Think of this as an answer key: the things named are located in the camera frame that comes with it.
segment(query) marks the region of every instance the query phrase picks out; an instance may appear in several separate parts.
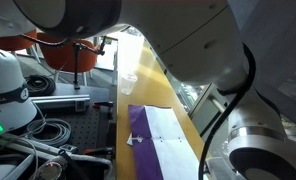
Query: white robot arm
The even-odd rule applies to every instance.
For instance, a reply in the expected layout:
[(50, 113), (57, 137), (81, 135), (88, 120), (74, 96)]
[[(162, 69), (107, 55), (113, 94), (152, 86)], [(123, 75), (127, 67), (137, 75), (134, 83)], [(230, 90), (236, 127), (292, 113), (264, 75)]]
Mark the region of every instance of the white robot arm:
[[(228, 102), (247, 73), (243, 45), (226, 0), (14, 0), (39, 29), (54, 36), (105, 35), (131, 25), (146, 37), (178, 80), (214, 83)], [(247, 179), (296, 179), (296, 142), (279, 114), (256, 92), (244, 95), (229, 116), (229, 159)]]

